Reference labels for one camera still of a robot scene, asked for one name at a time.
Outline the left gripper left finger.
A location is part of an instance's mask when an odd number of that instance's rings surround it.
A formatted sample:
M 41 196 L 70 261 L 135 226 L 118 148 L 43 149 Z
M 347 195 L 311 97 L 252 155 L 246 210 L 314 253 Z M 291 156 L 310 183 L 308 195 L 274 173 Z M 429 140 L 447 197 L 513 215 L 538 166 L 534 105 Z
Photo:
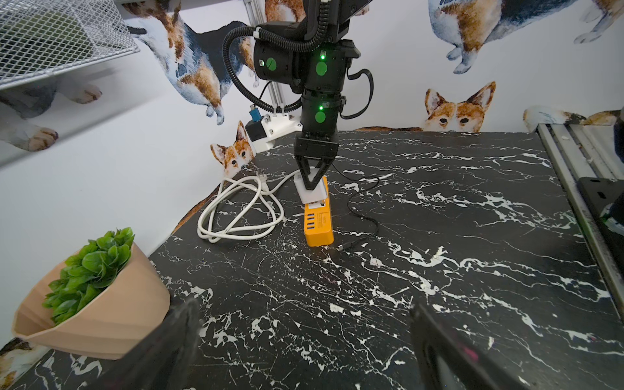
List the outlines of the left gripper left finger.
M 198 350 L 200 305 L 188 299 L 89 389 L 182 389 Z

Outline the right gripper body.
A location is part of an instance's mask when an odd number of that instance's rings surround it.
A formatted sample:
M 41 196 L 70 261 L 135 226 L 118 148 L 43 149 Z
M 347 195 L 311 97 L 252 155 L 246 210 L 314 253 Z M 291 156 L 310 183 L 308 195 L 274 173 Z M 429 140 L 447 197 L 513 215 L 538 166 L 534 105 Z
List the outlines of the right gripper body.
M 329 168 L 339 149 L 338 136 L 315 138 L 297 135 L 294 143 L 294 158 L 299 168 Z

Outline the white USB charger adapter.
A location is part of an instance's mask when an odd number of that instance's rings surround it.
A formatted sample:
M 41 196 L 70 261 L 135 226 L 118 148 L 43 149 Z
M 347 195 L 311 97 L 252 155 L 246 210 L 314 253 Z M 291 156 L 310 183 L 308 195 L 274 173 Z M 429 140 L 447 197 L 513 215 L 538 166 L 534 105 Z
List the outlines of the white USB charger adapter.
M 293 177 L 298 196 L 303 205 L 316 202 L 324 202 L 328 198 L 328 190 L 326 190 L 323 179 L 318 182 L 314 189 L 307 189 L 304 183 L 304 177 L 300 172 L 296 172 Z

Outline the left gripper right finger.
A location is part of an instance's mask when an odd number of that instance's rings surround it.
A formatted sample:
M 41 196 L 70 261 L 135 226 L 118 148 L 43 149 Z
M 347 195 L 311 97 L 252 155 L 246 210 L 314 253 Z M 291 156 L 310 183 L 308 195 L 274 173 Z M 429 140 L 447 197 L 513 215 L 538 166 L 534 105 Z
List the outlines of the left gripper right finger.
M 410 339 L 426 389 L 525 389 L 423 304 L 409 310 Z

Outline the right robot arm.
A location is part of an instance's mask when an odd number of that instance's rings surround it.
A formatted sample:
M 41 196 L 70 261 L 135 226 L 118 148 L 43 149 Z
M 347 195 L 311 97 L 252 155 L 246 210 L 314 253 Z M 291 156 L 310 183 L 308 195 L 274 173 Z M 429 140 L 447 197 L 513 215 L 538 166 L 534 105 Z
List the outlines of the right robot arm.
M 370 83 L 374 81 L 367 69 L 349 73 L 352 62 L 361 53 L 345 37 L 350 19 L 367 4 L 366 1 L 306 1 L 306 14 L 301 22 L 267 22 L 235 28 L 223 41 L 225 68 L 233 84 L 250 102 L 268 112 L 301 112 L 302 132 L 294 144 L 294 158 L 308 190 L 316 188 L 337 156 L 337 121 L 362 115 L 360 111 L 344 114 L 344 82 L 360 76 Z M 255 41 L 253 64 L 258 77 L 286 84 L 298 95 L 297 102 L 273 107 L 245 88 L 229 58 L 231 45 L 242 37 Z

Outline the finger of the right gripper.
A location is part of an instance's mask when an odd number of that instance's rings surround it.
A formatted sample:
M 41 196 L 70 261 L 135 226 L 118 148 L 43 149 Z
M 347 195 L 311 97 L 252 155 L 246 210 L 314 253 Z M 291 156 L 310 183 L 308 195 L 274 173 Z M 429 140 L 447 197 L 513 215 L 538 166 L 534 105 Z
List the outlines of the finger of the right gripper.
M 299 172 L 295 175 L 295 185 L 298 190 L 312 190 L 314 174 L 311 171 L 306 157 L 296 157 Z
M 312 159 L 315 173 L 311 179 L 312 189 L 316 189 L 330 167 L 333 166 L 334 158 Z

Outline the orange power strip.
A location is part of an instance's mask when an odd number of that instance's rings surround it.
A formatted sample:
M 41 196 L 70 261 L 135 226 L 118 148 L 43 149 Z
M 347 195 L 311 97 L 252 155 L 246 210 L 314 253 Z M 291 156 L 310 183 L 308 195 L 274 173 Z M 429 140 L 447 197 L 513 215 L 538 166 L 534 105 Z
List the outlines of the orange power strip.
M 328 179 L 323 177 L 326 198 L 305 205 L 304 234 L 309 247 L 331 245 L 334 242 Z

